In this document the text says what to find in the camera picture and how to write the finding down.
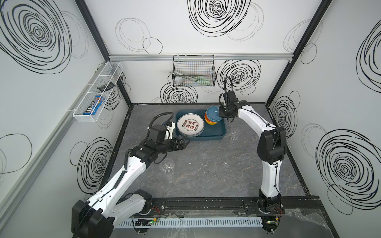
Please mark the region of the blue bowl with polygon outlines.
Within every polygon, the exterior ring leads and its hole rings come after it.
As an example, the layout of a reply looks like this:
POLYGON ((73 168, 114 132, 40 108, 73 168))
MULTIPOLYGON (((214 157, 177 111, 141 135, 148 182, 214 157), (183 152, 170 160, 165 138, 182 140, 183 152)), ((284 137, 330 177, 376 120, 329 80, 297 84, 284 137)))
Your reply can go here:
POLYGON ((222 117, 219 116, 219 107, 217 106, 210 106, 206 110, 206 116, 208 120, 211 122, 219 122, 223 119, 222 117))

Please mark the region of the orange bowl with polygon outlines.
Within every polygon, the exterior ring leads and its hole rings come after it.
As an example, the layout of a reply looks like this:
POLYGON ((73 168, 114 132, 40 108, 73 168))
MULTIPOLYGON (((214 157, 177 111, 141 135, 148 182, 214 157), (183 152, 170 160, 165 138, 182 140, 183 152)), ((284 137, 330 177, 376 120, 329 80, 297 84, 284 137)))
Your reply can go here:
POLYGON ((204 119, 205 121, 210 121, 210 122, 215 122, 215 121, 211 121, 208 116, 207 116, 207 112, 204 113, 204 119))

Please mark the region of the yellow bowl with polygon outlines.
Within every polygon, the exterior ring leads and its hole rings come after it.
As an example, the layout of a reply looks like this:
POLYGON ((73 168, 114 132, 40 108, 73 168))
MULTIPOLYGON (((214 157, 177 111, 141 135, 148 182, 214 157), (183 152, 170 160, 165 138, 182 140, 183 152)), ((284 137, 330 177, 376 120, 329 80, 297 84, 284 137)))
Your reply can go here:
POLYGON ((216 125, 218 122, 210 122, 210 121, 206 121, 207 124, 213 126, 213 125, 216 125))

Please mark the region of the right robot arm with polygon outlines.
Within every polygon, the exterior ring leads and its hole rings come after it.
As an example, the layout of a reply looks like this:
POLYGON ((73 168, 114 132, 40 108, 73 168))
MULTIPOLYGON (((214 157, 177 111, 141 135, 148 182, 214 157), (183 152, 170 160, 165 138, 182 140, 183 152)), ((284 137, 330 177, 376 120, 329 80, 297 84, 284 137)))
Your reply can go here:
POLYGON ((257 154, 262 160, 263 179, 259 191, 258 207, 268 214, 281 204, 279 191, 280 168, 287 152, 286 131, 276 127, 259 115, 245 100, 238 100, 233 91, 219 96, 219 117, 243 120, 259 136, 257 154))

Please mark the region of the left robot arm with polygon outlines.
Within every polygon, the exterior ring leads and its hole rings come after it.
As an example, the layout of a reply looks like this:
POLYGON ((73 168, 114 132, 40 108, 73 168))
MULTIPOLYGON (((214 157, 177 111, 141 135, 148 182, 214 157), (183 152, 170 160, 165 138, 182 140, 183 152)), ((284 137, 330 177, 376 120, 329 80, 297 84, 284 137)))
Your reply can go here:
POLYGON ((171 126, 149 126, 147 136, 125 154, 119 171, 86 202, 79 200, 72 208, 71 231, 75 238, 108 238, 114 229, 137 213, 151 210, 152 196, 139 189, 129 197, 124 194, 132 183, 157 160, 159 154, 186 149, 190 140, 173 135, 171 126))

